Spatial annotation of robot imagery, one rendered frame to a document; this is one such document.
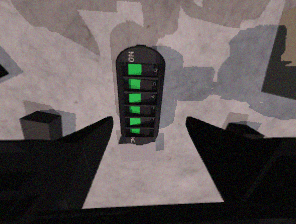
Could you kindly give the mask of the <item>dark grey switch controller unit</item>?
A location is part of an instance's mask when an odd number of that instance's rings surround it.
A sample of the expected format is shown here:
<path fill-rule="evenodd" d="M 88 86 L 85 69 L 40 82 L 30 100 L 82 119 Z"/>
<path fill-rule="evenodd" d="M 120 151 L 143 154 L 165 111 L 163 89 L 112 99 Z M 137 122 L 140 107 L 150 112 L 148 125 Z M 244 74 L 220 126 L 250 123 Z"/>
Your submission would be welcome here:
<path fill-rule="evenodd" d="M 120 128 L 128 143 L 148 144 L 158 136 L 165 66 L 146 45 L 129 47 L 116 59 Z"/>

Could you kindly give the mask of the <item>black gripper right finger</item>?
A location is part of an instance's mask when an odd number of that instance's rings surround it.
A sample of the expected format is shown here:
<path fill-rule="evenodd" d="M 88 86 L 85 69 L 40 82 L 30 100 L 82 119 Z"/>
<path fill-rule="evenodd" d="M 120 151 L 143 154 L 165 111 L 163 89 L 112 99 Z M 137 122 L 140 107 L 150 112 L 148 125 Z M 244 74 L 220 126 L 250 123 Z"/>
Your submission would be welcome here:
<path fill-rule="evenodd" d="M 296 137 L 251 139 L 189 116 L 185 125 L 224 202 L 247 201 L 279 157 L 296 156 Z"/>

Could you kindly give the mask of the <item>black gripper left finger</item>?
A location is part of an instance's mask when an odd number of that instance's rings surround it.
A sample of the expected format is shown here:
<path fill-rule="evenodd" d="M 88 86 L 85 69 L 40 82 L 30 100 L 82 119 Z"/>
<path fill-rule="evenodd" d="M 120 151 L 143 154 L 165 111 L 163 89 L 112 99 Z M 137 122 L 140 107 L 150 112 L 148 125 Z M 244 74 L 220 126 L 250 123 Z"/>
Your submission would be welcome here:
<path fill-rule="evenodd" d="M 0 173 L 39 172 L 62 210 L 82 209 L 113 125 L 108 116 L 56 140 L 1 140 Z"/>

